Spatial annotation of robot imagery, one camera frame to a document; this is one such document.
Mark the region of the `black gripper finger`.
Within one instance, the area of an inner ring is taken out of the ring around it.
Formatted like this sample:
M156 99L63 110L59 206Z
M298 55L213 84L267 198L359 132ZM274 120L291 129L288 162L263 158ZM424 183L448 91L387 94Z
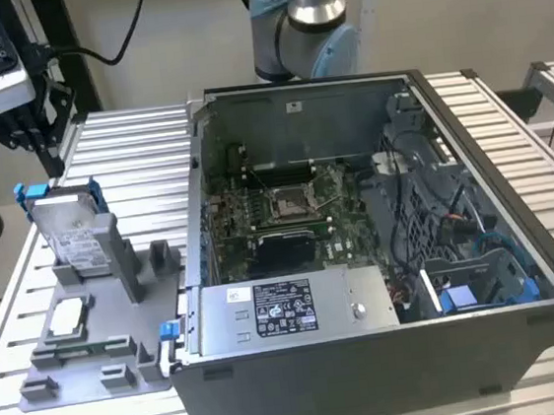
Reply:
M64 173L63 159L59 157L57 144L41 135L35 138L35 154L49 177L59 177Z
M22 149L32 153L35 151L32 133L24 128L11 129L5 136L5 142L5 146L12 150Z

